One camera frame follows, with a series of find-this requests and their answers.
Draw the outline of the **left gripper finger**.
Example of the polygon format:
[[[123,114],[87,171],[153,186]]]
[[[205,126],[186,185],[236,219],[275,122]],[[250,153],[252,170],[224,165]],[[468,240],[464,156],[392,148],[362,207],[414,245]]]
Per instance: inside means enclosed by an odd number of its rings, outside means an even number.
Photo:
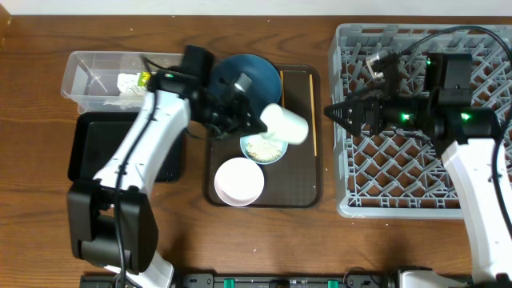
[[[245,126],[264,126],[264,123],[250,107],[244,113],[244,124]]]
[[[248,136],[253,134],[260,134],[267,132],[267,126],[246,126],[241,130],[241,136]]]

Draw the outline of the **white cup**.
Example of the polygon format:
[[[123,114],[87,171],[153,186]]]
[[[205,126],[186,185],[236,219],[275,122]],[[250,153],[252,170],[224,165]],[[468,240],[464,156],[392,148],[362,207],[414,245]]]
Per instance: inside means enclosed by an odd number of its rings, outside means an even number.
[[[302,144],[309,133],[308,122],[296,113],[278,104],[269,104],[260,115],[267,131],[260,135],[267,140]]]

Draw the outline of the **waste paper wrapper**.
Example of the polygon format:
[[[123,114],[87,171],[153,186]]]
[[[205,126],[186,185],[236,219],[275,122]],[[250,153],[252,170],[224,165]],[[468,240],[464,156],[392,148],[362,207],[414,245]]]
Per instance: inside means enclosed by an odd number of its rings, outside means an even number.
[[[104,101],[105,105],[119,106],[122,110],[132,107],[141,107],[147,92],[147,83],[151,73],[140,72],[136,74],[121,73],[118,75],[118,96]]]

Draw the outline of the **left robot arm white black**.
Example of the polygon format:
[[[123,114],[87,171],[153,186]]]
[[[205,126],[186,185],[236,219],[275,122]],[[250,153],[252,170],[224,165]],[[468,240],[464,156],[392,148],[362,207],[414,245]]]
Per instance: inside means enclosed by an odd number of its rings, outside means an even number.
[[[116,273],[112,287],[170,287],[174,267],[157,251],[150,194],[164,160],[190,122],[214,140],[266,131],[249,94],[261,79],[234,65],[222,76],[215,57],[187,46],[177,66],[150,72],[142,108],[110,160],[67,194],[73,256]]]

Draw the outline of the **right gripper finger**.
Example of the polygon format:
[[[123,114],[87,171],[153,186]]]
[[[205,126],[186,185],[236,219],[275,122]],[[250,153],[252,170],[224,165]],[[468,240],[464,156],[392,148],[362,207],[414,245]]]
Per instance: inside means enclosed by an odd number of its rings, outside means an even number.
[[[369,99],[352,98],[326,107],[324,114],[351,114],[355,110],[362,109],[369,101]]]
[[[325,112],[325,116],[355,137],[362,135],[362,128],[366,124],[363,114],[344,114],[340,111],[328,111]]]

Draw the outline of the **light blue bowl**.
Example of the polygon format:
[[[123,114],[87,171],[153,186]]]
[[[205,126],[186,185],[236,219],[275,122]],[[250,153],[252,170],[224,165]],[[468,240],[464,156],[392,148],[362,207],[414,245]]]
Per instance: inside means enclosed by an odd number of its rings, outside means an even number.
[[[240,138],[242,153],[249,160],[261,165],[278,161],[286,153],[287,147],[287,142],[264,139],[257,134]]]

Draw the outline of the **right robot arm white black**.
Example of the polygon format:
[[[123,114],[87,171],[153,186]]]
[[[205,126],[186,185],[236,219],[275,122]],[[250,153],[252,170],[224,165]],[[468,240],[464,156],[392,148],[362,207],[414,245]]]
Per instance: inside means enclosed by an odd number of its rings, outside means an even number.
[[[470,54],[428,53],[426,97],[404,96],[398,87],[398,54],[372,55],[369,71],[381,83],[357,90],[324,114],[353,136],[395,126],[431,140],[459,198],[469,236],[473,287],[511,285],[511,186],[498,117],[472,106]]]

